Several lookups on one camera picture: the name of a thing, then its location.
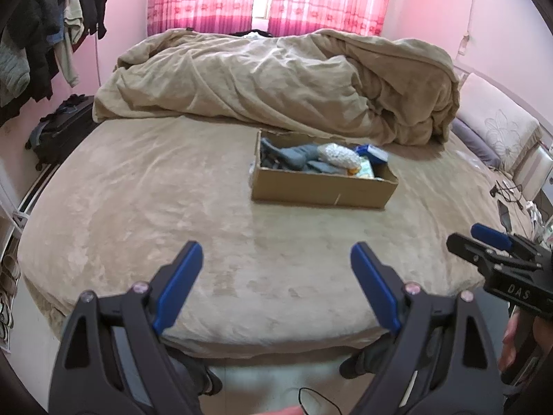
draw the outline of cardboard box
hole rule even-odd
[[[252,176],[252,199],[255,201],[382,209],[397,187],[397,177],[388,164],[373,167],[375,176],[382,180],[263,168],[259,151],[261,137],[267,137],[278,148],[330,142],[350,148],[357,146],[336,138],[323,139],[297,132],[259,130],[255,142],[255,166]]]

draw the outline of black suitcase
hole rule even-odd
[[[92,119],[93,101],[94,96],[72,95],[56,112],[40,119],[25,145],[37,154],[38,171],[44,164],[61,164],[98,126]]]

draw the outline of pillow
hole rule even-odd
[[[500,169],[507,173],[514,172],[541,137],[534,117],[474,73],[461,88],[457,116],[496,152]]]
[[[458,118],[454,118],[451,122],[451,130],[453,134],[460,138],[467,148],[472,151],[478,158],[484,162],[488,167],[498,169],[501,167],[501,159],[492,150],[486,142],[480,139],[480,136],[476,134],[471,128],[466,126],[465,123]]]

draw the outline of cable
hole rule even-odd
[[[459,60],[459,56],[464,56],[465,52],[467,50],[467,45],[469,41],[471,40],[471,32],[472,32],[472,14],[474,12],[475,8],[475,0],[471,0],[471,8],[468,12],[468,22],[467,22],[467,31],[463,38],[461,39],[461,42],[459,44],[459,48],[457,49],[457,55],[455,56],[455,60]]]
[[[497,187],[497,192],[503,197],[503,199],[505,199],[505,201],[507,201],[508,203],[518,203],[519,207],[521,206],[520,201],[522,198],[522,184],[516,184],[512,187],[508,187],[508,186],[502,186],[499,183],[499,181],[496,181],[496,187]],[[514,190],[514,189],[517,189],[520,193],[518,198],[516,198],[516,196],[514,196],[511,192],[509,192],[510,190]]]
[[[305,406],[303,405],[303,403],[301,402],[301,391],[302,390],[306,390],[306,391],[310,391],[310,392],[313,392],[315,393],[316,395],[319,395],[322,399],[324,399],[325,401],[327,402],[330,402],[331,405],[333,405],[336,410],[338,411],[338,413],[340,415],[344,415],[342,413],[342,411],[340,410],[340,408],[338,407],[338,405],[336,403],[333,403],[330,399],[328,399],[326,396],[320,394],[319,392],[317,392],[316,390],[313,390],[312,388],[309,388],[309,387],[301,387],[299,390],[298,390],[298,402],[300,404],[300,407],[301,407],[301,410],[303,410],[303,413],[305,413],[305,415],[309,415],[309,412],[305,409]]]
[[[96,47],[96,72],[98,74],[98,86],[102,87],[102,80],[100,79],[100,62],[98,60],[98,31],[94,34],[94,44]]]

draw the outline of tiled floor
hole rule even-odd
[[[46,407],[59,342],[34,305],[23,279],[13,315],[16,325],[8,359],[29,392]],[[203,397],[204,414],[249,415],[295,406],[302,386],[316,389],[348,413],[371,377],[365,375],[353,381],[341,378],[338,367],[347,356],[347,350],[333,349],[219,361],[213,370],[223,381],[223,391]],[[336,415],[336,409],[317,396],[305,394],[303,400],[310,415]]]

